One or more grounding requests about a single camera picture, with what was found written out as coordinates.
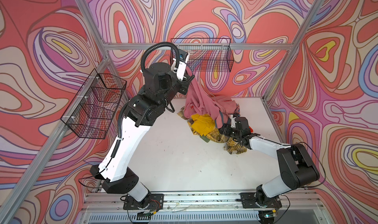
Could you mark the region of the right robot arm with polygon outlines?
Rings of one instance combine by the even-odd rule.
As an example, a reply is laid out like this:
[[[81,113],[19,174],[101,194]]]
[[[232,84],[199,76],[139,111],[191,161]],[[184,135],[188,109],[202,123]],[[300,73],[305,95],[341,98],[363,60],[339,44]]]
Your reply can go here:
[[[278,161],[279,175],[256,189],[253,201],[258,207],[265,208],[280,195],[320,179],[319,170],[304,145],[300,143],[284,144],[266,139],[252,132],[245,117],[232,119],[219,131],[220,134],[232,138],[237,145],[264,153]]]

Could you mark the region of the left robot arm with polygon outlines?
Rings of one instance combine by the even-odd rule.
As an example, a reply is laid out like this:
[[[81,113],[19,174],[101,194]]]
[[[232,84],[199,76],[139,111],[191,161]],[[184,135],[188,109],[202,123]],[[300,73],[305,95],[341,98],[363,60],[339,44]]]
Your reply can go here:
[[[175,53],[174,66],[157,62],[146,67],[147,57],[162,47],[169,47]],[[140,67],[145,84],[122,106],[117,119],[117,136],[110,151],[99,165],[90,168],[91,175],[103,181],[102,188],[106,193],[125,194],[126,201],[133,201],[138,209],[152,209],[152,204],[160,209],[161,204],[151,197],[151,192],[129,168],[129,163],[156,119],[165,111],[175,111],[171,103],[173,98],[178,93],[187,94],[194,79],[194,75],[186,73],[188,57],[171,42],[154,44],[144,52]]]

